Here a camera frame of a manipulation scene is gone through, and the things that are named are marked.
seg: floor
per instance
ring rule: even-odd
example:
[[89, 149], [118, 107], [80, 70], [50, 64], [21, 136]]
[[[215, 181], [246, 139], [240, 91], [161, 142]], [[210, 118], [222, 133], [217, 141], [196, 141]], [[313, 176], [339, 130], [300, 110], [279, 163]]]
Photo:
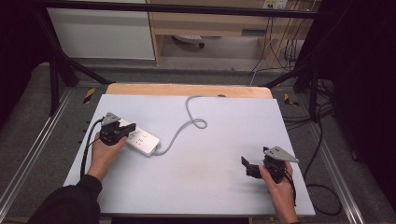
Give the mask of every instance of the floor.
[[[109, 64], [97, 61], [85, 61], [85, 63], [101, 76], [118, 82], [257, 86], [287, 72], [287, 68], [279, 68], [249, 73], [256, 64], [258, 65], [256, 69], [267, 68], [265, 60], [258, 63], [262, 53], [257, 39], [206, 37], [204, 41], [205, 47], [200, 49], [197, 46], [180, 43], [168, 36], [165, 38], [163, 59], [160, 65], [155, 65], [153, 62], [126, 63], [125, 61]], [[286, 67], [288, 62], [283, 58], [279, 60]], [[77, 88], [71, 90], [71, 100], [64, 107], [57, 127], [51, 131], [50, 138], [36, 157], [34, 165], [29, 168], [29, 175], [22, 179], [15, 197], [8, 199], [12, 205], [4, 207], [4, 197], [2, 197], [1, 212], [3, 215], [6, 211], [7, 218], [29, 217], [50, 192], [63, 184], [80, 145], [79, 141], [82, 140], [84, 130], [88, 127], [86, 121], [91, 119], [100, 94], [106, 91], [106, 86], [98, 85], [82, 74], [78, 76], [81, 82]], [[279, 102], [281, 113], [285, 117], [306, 115], [304, 102], [307, 100], [307, 94], [295, 94], [292, 90], [294, 81], [295, 79], [291, 78], [272, 89], [274, 97]], [[37, 67], [28, 89], [15, 107], [7, 125], [0, 131], [0, 160], [5, 161], [0, 164], [0, 170], [2, 170], [0, 192], [2, 193], [8, 192], [8, 184], [17, 173], [26, 155], [29, 154], [31, 146], [49, 118], [50, 90], [48, 86], [48, 67], [45, 65]], [[81, 102], [91, 87], [96, 88], [95, 95], [89, 104], [84, 105]], [[289, 95], [292, 102], [300, 106], [285, 104], [285, 93]], [[326, 98], [319, 97], [318, 102], [323, 104]], [[324, 143], [330, 149], [364, 223], [396, 223], [394, 211], [389, 207], [365, 164], [352, 160], [348, 141], [336, 118], [327, 116], [322, 120], [322, 124]], [[306, 169], [318, 144], [315, 136], [316, 125], [308, 123], [289, 131], [290, 141], [297, 157], [301, 160], [302, 170]], [[327, 163], [324, 162], [325, 158], [323, 152], [319, 153], [306, 182], [323, 184], [334, 189], [334, 181], [329, 167], [326, 166]], [[318, 208], [330, 212], [338, 209], [338, 202], [329, 191], [310, 188], [310, 192], [311, 200]], [[327, 216], [317, 211], [315, 217], [303, 217], [302, 220], [306, 223], [353, 223], [347, 214], [345, 209], [342, 209], [337, 216]], [[271, 223], [269, 217], [255, 217], [253, 220], [256, 224]]]

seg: person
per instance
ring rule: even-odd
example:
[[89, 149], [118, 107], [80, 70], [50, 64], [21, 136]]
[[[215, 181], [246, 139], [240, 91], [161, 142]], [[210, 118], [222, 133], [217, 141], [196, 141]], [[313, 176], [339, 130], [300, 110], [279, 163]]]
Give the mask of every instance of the person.
[[[114, 146], [107, 146], [99, 139], [99, 133], [92, 144], [92, 162], [90, 169], [75, 186], [56, 189], [37, 208], [28, 224], [37, 223], [99, 223], [100, 206], [97, 202], [102, 181], [115, 160], [118, 152], [126, 143], [126, 137]], [[260, 166], [262, 179], [267, 184], [271, 200], [279, 223], [299, 223], [294, 209], [294, 200], [290, 183], [284, 179], [275, 183], [268, 171]], [[292, 168], [286, 162], [286, 169], [292, 175]]]

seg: black sleeve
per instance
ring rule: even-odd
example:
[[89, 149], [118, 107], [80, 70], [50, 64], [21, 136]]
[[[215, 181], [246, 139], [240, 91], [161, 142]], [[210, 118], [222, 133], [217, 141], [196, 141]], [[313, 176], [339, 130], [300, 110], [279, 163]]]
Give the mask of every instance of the black sleeve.
[[56, 189], [38, 207], [27, 222], [36, 223], [99, 223], [100, 207], [96, 201], [102, 183], [84, 175], [75, 186]]

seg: white power strip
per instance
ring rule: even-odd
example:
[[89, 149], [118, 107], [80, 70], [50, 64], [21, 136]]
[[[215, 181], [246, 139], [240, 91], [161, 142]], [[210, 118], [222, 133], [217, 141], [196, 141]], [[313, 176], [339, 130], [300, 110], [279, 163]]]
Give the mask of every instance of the white power strip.
[[[125, 119], [120, 120], [120, 126], [125, 126], [130, 122]], [[146, 156], [151, 156], [155, 149], [160, 146], [160, 139], [136, 126], [134, 132], [129, 133], [126, 143]]]

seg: white panel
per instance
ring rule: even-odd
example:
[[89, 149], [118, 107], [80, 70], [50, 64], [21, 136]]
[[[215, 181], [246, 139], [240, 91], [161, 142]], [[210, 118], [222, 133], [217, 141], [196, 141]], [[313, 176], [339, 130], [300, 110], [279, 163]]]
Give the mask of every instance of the white panel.
[[[181, 96], [103, 95], [93, 115], [107, 112], [135, 122], [167, 147], [178, 127], [189, 119]], [[262, 147], [280, 146], [294, 155], [276, 100], [203, 97], [190, 101], [195, 119], [162, 156], [146, 157], [126, 146], [103, 183], [98, 202], [103, 213], [145, 216], [262, 216], [274, 213], [262, 179], [246, 176], [241, 156], [262, 163]], [[65, 180], [74, 185], [84, 142]], [[298, 164], [293, 163], [296, 212], [315, 214]]]
[[49, 8], [49, 15], [64, 52], [70, 57], [154, 59], [147, 12]]

